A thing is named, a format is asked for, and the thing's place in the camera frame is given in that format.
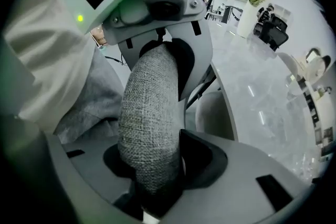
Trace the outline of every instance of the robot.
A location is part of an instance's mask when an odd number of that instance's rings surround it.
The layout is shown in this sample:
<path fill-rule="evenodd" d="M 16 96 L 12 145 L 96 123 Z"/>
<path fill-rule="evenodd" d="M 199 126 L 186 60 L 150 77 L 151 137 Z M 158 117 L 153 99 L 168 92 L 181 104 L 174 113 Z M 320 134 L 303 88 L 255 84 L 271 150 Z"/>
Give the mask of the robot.
<path fill-rule="evenodd" d="M 160 44 L 167 30 L 173 45 L 185 58 L 185 63 L 178 67 L 184 70 L 178 85 L 181 102 L 205 80 L 212 45 L 202 0 L 65 1 L 83 33 L 102 23 L 108 43 L 119 45 L 131 70 L 141 58 L 142 51 Z M 29 83 L 31 78 L 13 53 L 4 49 L 4 55 L 9 59 L 10 68 L 25 78 L 21 83 Z M 10 168 L 24 180 L 26 189 L 22 193 L 37 189 L 32 202 L 41 205 L 45 214 L 52 213 L 59 221 L 142 221 L 142 201 L 137 195 L 132 169 L 119 156 L 116 137 L 62 146 L 57 137 L 45 135 L 36 125 L 8 115 L 17 114 L 21 97 L 15 101 L 8 100 L 4 106 L 8 110 L 2 112 L 7 116 L 0 117 L 1 145 Z M 242 169 L 246 169 L 247 174 L 255 174 L 256 171 L 251 172 L 249 167 L 265 161 L 271 164 L 270 174 L 281 171 L 296 180 L 259 150 L 220 137 L 180 130 L 180 147 L 186 167 L 183 186 L 179 197 L 154 206 L 162 223 L 185 223 L 186 220 L 215 223 L 228 216 L 218 205 L 225 199 L 235 203 L 234 197 L 225 197 L 225 190 L 232 188 L 234 178 L 238 181 L 237 189 L 260 188 L 257 184 L 245 186 L 244 178 L 239 179 L 240 170 L 233 167 L 239 167 L 243 162 L 245 168 Z M 285 203 L 280 205 L 284 207 L 291 197 L 277 182 L 273 185 L 286 197 Z M 255 198 L 258 199 L 267 200 L 266 196 Z"/>

